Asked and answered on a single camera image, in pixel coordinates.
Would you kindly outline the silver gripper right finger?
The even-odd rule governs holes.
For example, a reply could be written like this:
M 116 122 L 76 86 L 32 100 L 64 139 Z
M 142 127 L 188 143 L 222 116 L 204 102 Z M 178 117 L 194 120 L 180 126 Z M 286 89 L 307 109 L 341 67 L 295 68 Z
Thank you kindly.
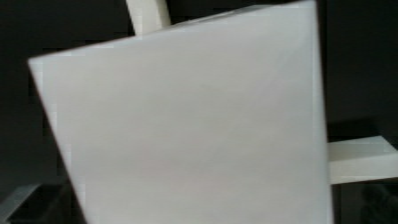
M 398 224 L 398 182 L 332 186 L 334 224 Z

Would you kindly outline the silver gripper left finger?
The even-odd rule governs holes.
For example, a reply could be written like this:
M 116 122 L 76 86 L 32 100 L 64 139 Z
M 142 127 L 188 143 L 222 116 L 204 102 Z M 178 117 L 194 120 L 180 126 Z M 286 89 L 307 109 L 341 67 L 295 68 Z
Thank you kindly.
M 68 184 L 30 184 L 0 202 L 0 224 L 73 224 Z

